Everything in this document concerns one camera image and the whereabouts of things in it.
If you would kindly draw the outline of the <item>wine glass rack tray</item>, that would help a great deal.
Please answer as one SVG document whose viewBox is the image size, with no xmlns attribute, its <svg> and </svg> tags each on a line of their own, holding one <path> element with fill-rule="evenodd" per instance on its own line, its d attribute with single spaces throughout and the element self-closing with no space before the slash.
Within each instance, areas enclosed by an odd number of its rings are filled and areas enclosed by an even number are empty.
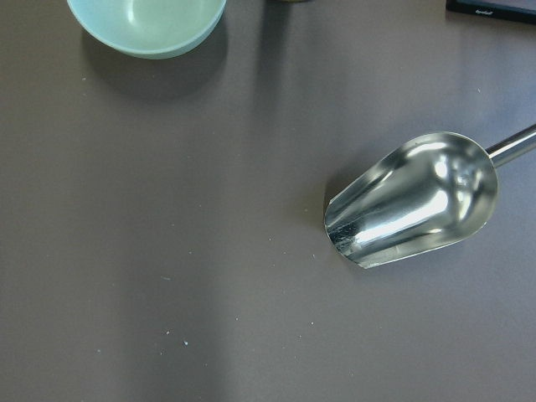
<svg viewBox="0 0 536 402">
<path fill-rule="evenodd" d="M 535 24 L 534 0 L 446 0 L 446 9 L 484 18 Z"/>
</svg>

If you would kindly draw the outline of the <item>mint green bowl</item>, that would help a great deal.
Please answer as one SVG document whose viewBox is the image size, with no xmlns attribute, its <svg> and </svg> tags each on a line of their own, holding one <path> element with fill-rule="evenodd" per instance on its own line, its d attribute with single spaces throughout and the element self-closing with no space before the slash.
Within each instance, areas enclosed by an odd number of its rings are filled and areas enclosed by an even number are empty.
<svg viewBox="0 0 536 402">
<path fill-rule="evenodd" d="M 104 45 L 141 59 L 169 59 L 200 45 L 215 29 L 225 1 L 67 2 L 81 27 Z"/>
</svg>

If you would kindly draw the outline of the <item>steel scoop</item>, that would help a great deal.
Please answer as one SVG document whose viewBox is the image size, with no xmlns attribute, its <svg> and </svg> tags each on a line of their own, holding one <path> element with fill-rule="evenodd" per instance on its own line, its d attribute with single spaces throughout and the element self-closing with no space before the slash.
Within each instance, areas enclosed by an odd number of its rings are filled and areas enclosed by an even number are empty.
<svg viewBox="0 0 536 402">
<path fill-rule="evenodd" d="M 364 269 L 463 241 L 495 210 L 497 169 L 534 148 L 534 126 L 489 148 L 447 131 L 411 139 L 329 201 L 327 237 Z"/>
</svg>

